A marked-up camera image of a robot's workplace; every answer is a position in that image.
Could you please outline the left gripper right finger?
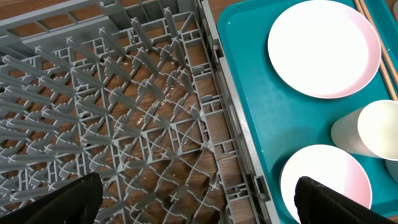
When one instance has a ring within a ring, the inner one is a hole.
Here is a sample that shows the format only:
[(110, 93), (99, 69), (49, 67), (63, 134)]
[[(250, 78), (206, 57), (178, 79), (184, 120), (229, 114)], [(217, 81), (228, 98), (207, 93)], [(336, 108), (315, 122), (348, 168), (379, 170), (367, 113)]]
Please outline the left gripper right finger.
[(301, 224), (396, 224), (307, 176), (295, 186), (294, 204)]

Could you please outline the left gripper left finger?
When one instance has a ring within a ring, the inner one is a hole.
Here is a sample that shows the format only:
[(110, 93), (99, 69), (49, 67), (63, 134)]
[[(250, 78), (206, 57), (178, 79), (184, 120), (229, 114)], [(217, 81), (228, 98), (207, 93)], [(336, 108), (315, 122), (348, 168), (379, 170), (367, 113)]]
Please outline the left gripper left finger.
[(1, 223), (93, 223), (102, 203), (101, 177), (92, 172), (1, 217)]

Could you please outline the white paper cup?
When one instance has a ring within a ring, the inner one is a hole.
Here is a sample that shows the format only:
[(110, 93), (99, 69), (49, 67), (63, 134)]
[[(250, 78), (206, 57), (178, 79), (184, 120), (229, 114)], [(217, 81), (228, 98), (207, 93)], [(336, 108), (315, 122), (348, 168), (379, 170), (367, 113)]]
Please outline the white paper cup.
[(337, 120), (331, 128), (333, 143), (362, 156), (397, 160), (397, 102), (374, 101)]

